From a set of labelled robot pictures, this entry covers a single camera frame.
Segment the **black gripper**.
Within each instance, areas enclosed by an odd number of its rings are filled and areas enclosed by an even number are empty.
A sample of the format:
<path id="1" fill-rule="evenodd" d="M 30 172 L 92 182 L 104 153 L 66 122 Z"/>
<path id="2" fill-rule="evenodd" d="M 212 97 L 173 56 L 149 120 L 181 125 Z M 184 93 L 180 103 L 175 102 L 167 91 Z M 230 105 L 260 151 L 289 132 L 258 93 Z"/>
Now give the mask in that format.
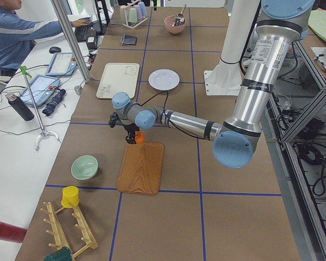
<path id="1" fill-rule="evenodd" d="M 123 128 L 127 131 L 127 136 L 126 136 L 126 142 L 128 144 L 136 144 L 135 137 L 136 137 L 136 132 L 139 131 L 139 127 L 131 123 L 129 125 L 123 125 Z"/>

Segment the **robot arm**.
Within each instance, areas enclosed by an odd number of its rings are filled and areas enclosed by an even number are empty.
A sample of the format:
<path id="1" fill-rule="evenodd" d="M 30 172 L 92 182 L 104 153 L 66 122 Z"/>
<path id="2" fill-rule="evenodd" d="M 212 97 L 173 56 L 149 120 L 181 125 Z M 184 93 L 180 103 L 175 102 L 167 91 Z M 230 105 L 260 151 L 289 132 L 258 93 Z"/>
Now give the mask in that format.
<path id="1" fill-rule="evenodd" d="M 307 34 L 313 1 L 235 1 L 219 64 L 206 71 L 208 95 L 236 96 L 233 113 L 223 123 L 132 102 L 124 92 L 112 98 L 109 125 L 121 123 L 133 144 L 141 129 L 155 123 L 213 142 L 222 165 L 247 165 L 261 135 L 259 125 L 279 71 L 294 42 Z"/>

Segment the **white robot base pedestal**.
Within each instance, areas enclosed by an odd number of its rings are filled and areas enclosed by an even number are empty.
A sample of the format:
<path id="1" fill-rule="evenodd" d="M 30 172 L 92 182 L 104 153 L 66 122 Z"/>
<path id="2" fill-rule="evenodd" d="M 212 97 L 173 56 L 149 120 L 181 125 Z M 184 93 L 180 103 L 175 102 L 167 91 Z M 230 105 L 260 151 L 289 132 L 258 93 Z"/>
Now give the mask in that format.
<path id="1" fill-rule="evenodd" d="M 228 29 L 220 62 L 212 71 L 204 72 L 204 84 L 208 96 L 237 96 L 242 76 L 239 62 L 247 47 L 253 22 L 257 20 L 260 1 L 233 1 Z"/>

